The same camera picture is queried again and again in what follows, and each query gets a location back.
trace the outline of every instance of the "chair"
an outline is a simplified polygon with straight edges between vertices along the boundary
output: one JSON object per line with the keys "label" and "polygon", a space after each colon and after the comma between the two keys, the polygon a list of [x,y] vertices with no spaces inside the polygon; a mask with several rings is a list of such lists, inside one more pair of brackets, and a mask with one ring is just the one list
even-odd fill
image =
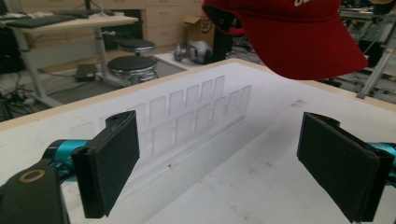
{"label": "chair", "polygon": [[118,47],[122,51],[133,52],[134,55],[119,57],[108,62],[107,68],[110,74],[127,80],[129,85],[158,77],[155,72],[157,61],[140,55],[142,52],[155,49],[155,43],[141,39],[125,39],[119,41]]}

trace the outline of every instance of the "wooden cabinet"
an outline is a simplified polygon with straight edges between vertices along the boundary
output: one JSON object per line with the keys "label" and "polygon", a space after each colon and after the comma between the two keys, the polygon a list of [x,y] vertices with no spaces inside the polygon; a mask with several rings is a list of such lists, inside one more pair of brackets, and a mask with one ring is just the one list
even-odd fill
{"label": "wooden cabinet", "polygon": [[[107,9],[144,9],[145,0],[102,0]],[[100,0],[92,0],[92,5],[101,6]]]}
{"label": "wooden cabinet", "polygon": [[200,16],[202,14],[202,3],[204,0],[183,0],[180,4],[180,11],[183,18],[187,15]]}
{"label": "wooden cabinet", "polygon": [[55,9],[84,8],[83,0],[20,0],[27,13],[51,12]]}
{"label": "wooden cabinet", "polygon": [[[23,11],[51,12],[54,9],[83,9],[83,0],[19,0]],[[153,41],[157,47],[173,49],[177,43],[186,42],[186,25],[183,20],[187,15],[201,15],[204,0],[103,0],[103,7],[114,10],[141,9],[143,37]],[[92,8],[101,6],[100,0],[92,0]],[[67,35],[68,41],[78,37]],[[56,42],[57,37],[40,37],[44,42]]]}
{"label": "wooden cabinet", "polygon": [[146,0],[148,40],[157,47],[183,42],[183,24],[178,0]]}

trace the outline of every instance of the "floor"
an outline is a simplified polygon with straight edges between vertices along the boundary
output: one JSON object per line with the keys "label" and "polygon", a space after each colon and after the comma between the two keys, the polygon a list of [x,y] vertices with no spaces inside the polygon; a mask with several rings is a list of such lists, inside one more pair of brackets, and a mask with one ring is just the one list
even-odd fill
{"label": "floor", "polygon": [[[234,40],[233,50],[227,54],[227,58],[238,58],[252,63],[263,64],[243,37]],[[158,62],[156,71],[159,78],[161,78],[181,72],[182,70]],[[120,88],[120,86],[105,81],[76,82],[74,79],[75,73],[75,70],[65,71],[60,74],[42,72],[40,76],[42,76],[43,86],[47,91],[47,95],[63,104],[69,104]],[[337,86],[341,89],[359,92],[364,82],[368,79],[369,74],[370,73],[367,72],[353,73],[324,81],[327,84]],[[20,76],[19,74],[6,74],[0,76],[0,92],[7,98],[7,100],[2,100],[0,98],[0,121],[48,109],[47,106],[35,102],[33,98],[30,97],[32,89],[33,85],[30,83],[30,78],[26,72],[21,72]],[[395,77],[383,76],[375,88],[372,97],[396,104]]]}

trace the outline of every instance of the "desk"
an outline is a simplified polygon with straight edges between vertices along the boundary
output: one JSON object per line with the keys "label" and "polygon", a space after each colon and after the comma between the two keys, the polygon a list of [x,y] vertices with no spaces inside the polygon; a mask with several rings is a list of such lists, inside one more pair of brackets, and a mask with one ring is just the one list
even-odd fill
{"label": "desk", "polygon": [[[0,185],[52,141],[91,139],[131,109],[141,159],[109,218],[85,219],[77,183],[64,183],[72,223],[348,224],[297,160],[303,113],[396,142],[396,105],[232,59],[0,123]],[[395,203],[385,188],[374,224],[392,224]]]}
{"label": "desk", "polygon": [[[32,83],[35,87],[35,98],[45,105],[54,107],[61,105],[60,102],[48,97],[45,93],[42,83],[38,77],[37,68],[75,61],[99,55],[102,68],[102,78],[117,81],[107,74],[106,68],[106,51],[101,32],[101,27],[123,25],[137,21],[131,17],[97,17],[87,20],[66,21],[57,24],[38,27],[35,29],[12,28],[17,38],[21,56],[24,59],[26,68],[31,76]],[[54,32],[73,31],[79,29],[93,29],[95,39],[93,41],[77,42],[70,45],[61,45],[51,48],[30,49],[26,43],[24,34],[45,34]]]}

